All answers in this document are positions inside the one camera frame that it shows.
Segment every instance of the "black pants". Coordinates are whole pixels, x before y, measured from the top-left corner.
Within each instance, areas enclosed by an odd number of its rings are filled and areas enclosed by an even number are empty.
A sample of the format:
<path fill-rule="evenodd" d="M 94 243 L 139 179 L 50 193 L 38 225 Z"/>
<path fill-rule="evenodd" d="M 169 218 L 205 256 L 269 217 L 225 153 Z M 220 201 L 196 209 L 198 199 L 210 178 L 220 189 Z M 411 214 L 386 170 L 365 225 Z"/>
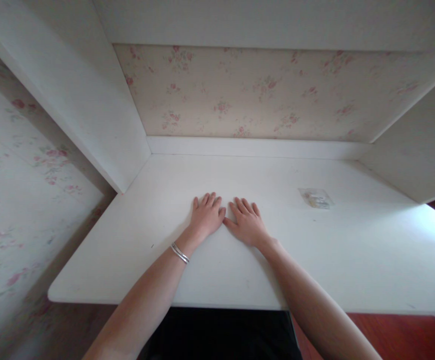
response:
<path fill-rule="evenodd" d="M 144 360 L 302 360 L 288 311 L 171 307 Z"/>

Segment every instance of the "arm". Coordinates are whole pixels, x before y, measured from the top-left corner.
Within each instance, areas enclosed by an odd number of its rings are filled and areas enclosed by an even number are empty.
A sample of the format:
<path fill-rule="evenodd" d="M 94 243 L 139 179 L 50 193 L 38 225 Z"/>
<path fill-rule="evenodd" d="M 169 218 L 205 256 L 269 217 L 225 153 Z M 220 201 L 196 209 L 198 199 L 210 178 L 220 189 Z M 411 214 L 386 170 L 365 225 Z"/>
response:
<path fill-rule="evenodd" d="M 269 262 L 289 309 L 325 359 L 381 360 L 357 326 L 322 287 L 269 236 L 258 206 L 246 199 L 230 203 L 237 224 L 224 224 L 243 243 L 256 247 Z"/>
<path fill-rule="evenodd" d="M 216 193 L 194 198 L 189 226 L 176 240 L 191 258 L 223 222 L 225 208 Z M 102 328 L 83 360 L 135 360 L 168 312 L 186 264 L 168 248 L 134 284 Z"/>

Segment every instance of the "wooden floor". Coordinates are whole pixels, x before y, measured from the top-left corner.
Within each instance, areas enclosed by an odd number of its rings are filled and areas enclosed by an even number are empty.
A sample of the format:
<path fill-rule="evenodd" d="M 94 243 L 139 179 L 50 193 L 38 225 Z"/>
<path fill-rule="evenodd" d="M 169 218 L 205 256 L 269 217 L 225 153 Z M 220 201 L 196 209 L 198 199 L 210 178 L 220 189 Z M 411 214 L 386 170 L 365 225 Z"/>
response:
<path fill-rule="evenodd" d="M 435 360 L 435 317 L 348 314 L 384 360 Z M 303 360 L 322 357 L 294 321 Z"/>

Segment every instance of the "clear plastic packet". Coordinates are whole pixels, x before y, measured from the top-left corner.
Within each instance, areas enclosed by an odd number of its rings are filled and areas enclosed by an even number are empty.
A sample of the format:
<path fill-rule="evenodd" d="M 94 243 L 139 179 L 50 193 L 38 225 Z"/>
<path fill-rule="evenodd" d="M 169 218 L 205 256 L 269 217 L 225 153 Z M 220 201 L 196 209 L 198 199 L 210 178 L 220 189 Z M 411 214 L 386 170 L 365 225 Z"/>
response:
<path fill-rule="evenodd" d="M 312 208 L 329 210 L 334 205 L 328 193 L 323 189 L 300 188 L 299 192 L 304 202 Z"/>

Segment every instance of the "bangle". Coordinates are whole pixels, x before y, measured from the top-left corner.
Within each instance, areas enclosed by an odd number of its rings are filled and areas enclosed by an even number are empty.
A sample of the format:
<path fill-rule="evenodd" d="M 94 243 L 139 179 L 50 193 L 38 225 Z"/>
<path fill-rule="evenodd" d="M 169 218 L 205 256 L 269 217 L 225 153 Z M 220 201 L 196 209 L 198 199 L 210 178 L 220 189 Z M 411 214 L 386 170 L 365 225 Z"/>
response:
<path fill-rule="evenodd" d="M 184 255 L 181 250 L 179 250 L 179 247 L 176 245 L 175 242 L 171 244 L 171 249 L 176 253 L 177 256 L 181 258 L 182 261 L 184 261 L 186 264 L 189 263 L 189 258 Z"/>

